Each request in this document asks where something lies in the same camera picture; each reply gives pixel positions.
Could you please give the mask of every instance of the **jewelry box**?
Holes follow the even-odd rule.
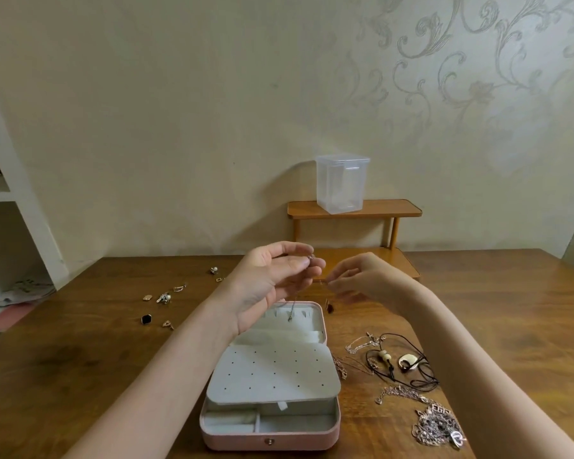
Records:
[[[214,450],[325,450],[340,432],[339,392],[321,306],[282,302],[222,354],[202,437]]]

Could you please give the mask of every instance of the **jewelry box lid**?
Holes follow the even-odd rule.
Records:
[[[270,308],[222,354],[206,391],[216,404],[289,403],[340,392],[317,303]]]

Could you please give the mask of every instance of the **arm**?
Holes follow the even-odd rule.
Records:
[[[164,458],[232,339],[321,274],[325,262],[312,253],[280,242],[247,254],[65,457]]]
[[[574,458],[574,441],[425,286],[372,253],[341,262],[327,282],[346,303],[377,301],[409,321],[476,457]]]

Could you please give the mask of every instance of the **transparent box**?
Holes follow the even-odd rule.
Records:
[[[317,204],[329,214],[359,211],[364,206],[370,158],[352,154],[317,156]]]

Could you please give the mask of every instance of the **black cord necklace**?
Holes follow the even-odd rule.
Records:
[[[397,378],[395,378],[395,375],[394,375],[395,367],[393,364],[391,364],[390,361],[387,361],[387,365],[389,367],[389,370],[387,373],[384,373],[381,370],[379,370],[378,366],[374,363],[374,360],[377,359],[378,354],[381,351],[383,351],[383,341],[382,340],[383,340],[383,337],[385,337],[386,335],[393,335],[394,337],[399,337],[401,339],[404,339],[410,346],[412,346],[414,348],[415,351],[417,351],[417,353],[418,353],[417,360],[412,365],[417,367],[419,374],[421,374],[420,379],[410,380],[410,382],[408,382],[408,383],[403,382],[401,380],[398,380]],[[400,335],[399,333],[390,333],[390,332],[383,333],[378,339],[378,348],[379,349],[369,349],[368,351],[366,351],[365,360],[366,360],[366,363],[368,364],[368,368],[370,370],[372,370],[381,380],[388,378],[392,382],[399,383],[401,385],[407,386],[409,388],[412,388],[414,390],[418,390],[421,392],[430,392],[439,385],[439,381],[434,376],[434,372],[431,369],[431,366],[430,366],[429,361],[427,360],[427,357],[423,354],[423,351],[421,351],[418,347],[416,347],[414,344],[412,344],[410,342],[410,340],[407,339],[404,335]]]

